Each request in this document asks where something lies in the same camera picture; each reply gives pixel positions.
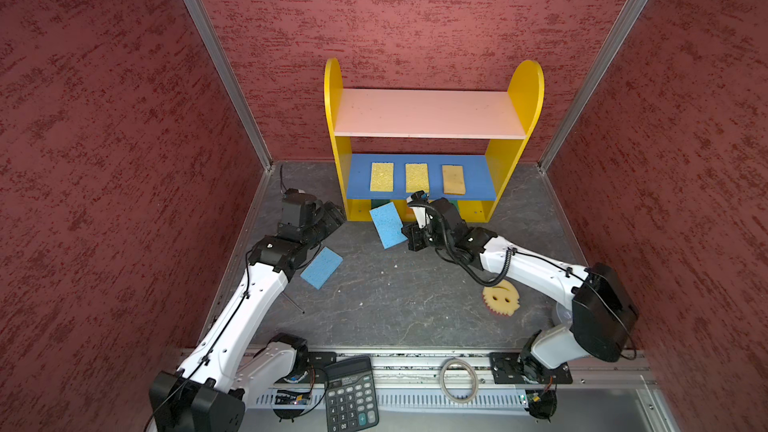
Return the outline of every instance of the pink shelf board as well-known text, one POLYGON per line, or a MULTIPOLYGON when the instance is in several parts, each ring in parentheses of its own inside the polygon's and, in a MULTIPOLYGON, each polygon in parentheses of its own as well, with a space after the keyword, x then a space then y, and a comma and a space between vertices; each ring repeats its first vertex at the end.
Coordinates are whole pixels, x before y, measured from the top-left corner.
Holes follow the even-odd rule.
POLYGON ((344 89, 337 136, 524 139, 506 92, 344 89))

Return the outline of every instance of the calculator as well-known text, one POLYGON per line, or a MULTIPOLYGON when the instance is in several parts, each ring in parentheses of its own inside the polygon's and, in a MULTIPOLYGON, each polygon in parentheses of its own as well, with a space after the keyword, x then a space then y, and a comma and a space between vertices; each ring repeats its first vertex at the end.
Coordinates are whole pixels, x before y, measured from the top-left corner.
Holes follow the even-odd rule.
POLYGON ((326 367, 326 418, 329 432, 355 432, 379 423, 379 406, 368 357, 341 360, 326 367))

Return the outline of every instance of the calculator keypad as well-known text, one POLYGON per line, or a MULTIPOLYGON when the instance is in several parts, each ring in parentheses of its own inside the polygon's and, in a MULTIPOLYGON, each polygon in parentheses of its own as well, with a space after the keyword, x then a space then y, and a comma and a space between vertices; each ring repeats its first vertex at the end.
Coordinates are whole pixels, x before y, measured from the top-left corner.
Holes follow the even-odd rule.
POLYGON ((354 384, 329 390, 326 398, 328 430, 356 432, 376 425, 379 410, 370 372, 354 384))

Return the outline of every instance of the yellow shelf frame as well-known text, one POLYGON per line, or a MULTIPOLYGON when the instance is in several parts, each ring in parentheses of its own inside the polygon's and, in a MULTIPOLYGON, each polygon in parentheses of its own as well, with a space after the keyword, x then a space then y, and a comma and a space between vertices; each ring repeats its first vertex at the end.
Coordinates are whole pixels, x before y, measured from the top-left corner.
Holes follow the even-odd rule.
MULTIPOLYGON (((346 197, 346 188, 350 179, 352 164, 352 142, 349 137, 337 136, 333 131, 339 115, 344 86, 341 67, 337 59, 328 59, 325 74, 326 119, 333 149, 333 160, 339 174, 339 186, 344 201, 347 220, 365 222, 371 220, 371 201, 346 197)), ((467 222, 488 222, 491 220, 499 199, 512 177, 514 168, 531 138, 544 104, 544 72, 542 66, 534 60, 522 62, 512 75, 507 88, 514 111, 525 130, 524 139, 490 139, 485 150, 485 160, 491 173, 496 200, 458 200, 458 211, 467 222)), ((405 222, 416 220, 406 200, 393 200, 400 218, 405 222)))

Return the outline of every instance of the tan sponge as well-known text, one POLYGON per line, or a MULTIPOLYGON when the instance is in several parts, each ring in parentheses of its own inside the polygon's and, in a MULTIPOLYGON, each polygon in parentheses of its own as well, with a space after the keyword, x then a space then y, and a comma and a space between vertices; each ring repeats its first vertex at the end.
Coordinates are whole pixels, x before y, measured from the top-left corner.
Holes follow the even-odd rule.
POLYGON ((442 167, 442 192, 452 196, 463 196, 467 193, 467 187, 464 184, 464 167, 442 167))

